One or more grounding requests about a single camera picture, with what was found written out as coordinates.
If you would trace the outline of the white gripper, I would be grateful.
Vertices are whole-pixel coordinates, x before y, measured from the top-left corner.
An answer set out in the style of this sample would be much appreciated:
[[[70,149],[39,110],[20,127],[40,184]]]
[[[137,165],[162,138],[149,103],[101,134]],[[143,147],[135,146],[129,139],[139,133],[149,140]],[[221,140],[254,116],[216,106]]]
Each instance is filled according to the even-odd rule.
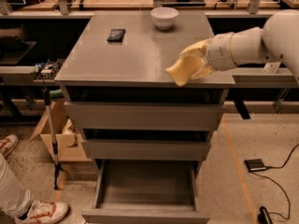
[[[206,77],[216,70],[226,71],[236,68],[231,51],[232,37],[233,33],[216,35],[212,39],[201,40],[188,46],[179,54],[180,59],[202,58],[206,55],[208,63],[193,63],[191,65],[191,79]]]

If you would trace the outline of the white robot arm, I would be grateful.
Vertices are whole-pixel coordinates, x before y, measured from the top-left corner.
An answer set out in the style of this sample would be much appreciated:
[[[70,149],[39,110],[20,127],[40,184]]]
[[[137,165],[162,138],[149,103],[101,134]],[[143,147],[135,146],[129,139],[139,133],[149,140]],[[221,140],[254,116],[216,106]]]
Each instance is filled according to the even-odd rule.
[[[226,71],[249,63],[283,63],[299,78],[299,12],[282,10],[272,15],[263,28],[215,35],[180,53],[182,59],[206,59],[215,70]]]

